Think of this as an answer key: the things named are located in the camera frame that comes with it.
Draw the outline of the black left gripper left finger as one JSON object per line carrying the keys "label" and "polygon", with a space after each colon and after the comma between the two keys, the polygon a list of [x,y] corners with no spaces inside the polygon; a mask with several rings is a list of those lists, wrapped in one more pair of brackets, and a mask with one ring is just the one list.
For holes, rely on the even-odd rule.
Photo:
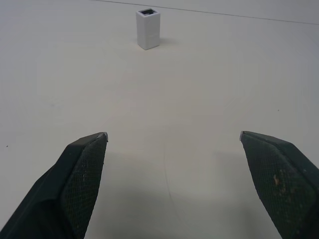
{"label": "black left gripper left finger", "polygon": [[97,200],[108,135],[69,144],[32,186],[0,239],[84,239]]}

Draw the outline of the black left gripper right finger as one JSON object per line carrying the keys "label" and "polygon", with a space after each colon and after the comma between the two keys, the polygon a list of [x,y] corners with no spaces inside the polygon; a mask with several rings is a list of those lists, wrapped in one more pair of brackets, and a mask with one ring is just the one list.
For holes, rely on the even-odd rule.
{"label": "black left gripper right finger", "polygon": [[292,143],[242,131],[252,180],[282,239],[319,239],[319,169]]}

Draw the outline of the white rectangular hollow block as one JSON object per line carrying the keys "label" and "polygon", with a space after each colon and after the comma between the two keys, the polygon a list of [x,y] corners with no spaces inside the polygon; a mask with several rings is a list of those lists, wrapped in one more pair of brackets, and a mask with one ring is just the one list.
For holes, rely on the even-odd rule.
{"label": "white rectangular hollow block", "polygon": [[137,44],[148,50],[160,45],[160,13],[152,8],[136,12]]}

